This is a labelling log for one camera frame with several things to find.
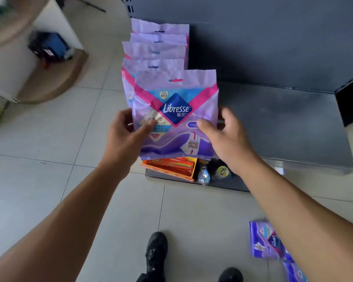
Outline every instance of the person's left hand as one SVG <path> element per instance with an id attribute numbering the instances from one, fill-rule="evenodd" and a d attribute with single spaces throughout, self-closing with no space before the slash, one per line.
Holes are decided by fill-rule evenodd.
<path id="1" fill-rule="evenodd" d="M 108 130 L 106 149 L 99 166 L 113 167 L 127 176 L 156 123 L 152 119 L 134 132 L 132 108 L 119 111 Z"/>

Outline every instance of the libresse logo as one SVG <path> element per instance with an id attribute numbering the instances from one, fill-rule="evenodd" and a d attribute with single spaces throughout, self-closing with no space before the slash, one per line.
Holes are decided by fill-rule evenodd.
<path id="1" fill-rule="evenodd" d="M 161 106 L 160 112 L 176 125 L 192 112 L 192 107 L 175 93 Z"/>

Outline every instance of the forearm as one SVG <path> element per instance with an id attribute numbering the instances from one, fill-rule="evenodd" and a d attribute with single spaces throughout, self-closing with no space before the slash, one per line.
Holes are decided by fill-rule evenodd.
<path id="1" fill-rule="evenodd" d="M 258 156 L 245 155 L 238 166 L 238 174 L 309 279 L 353 280 L 352 223 L 317 203 Z"/>
<path id="2" fill-rule="evenodd" d="M 89 253 L 120 169 L 99 166 L 0 257 L 0 281 L 75 281 Z"/>

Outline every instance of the black shoe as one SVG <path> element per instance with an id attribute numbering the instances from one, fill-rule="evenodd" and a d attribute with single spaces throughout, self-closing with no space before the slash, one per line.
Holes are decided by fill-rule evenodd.
<path id="1" fill-rule="evenodd" d="M 237 268 L 229 267 L 222 272 L 218 282 L 243 282 L 243 275 Z"/>
<path id="2" fill-rule="evenodd" d="M 155 232 L 151 235 L 146 247 L 146 274 L 165 281 L 163 264 L 167 255 L 167 238 L 162 232 Z"/>

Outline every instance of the person's right hand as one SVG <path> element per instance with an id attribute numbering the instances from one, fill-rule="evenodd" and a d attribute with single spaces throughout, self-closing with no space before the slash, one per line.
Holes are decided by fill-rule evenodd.
<path id="1" fill-rule="evenodd" d="M 222 108 L 222 118 L 225 120 L 223 130 L 217 129 L 205 119 L 197 121 L 199 129 L 212 142 L 213 149 L 236 174 L 239 173 L 241 163 L 257 157 L 249 143 L 243 125 L 229 108 Z"/>

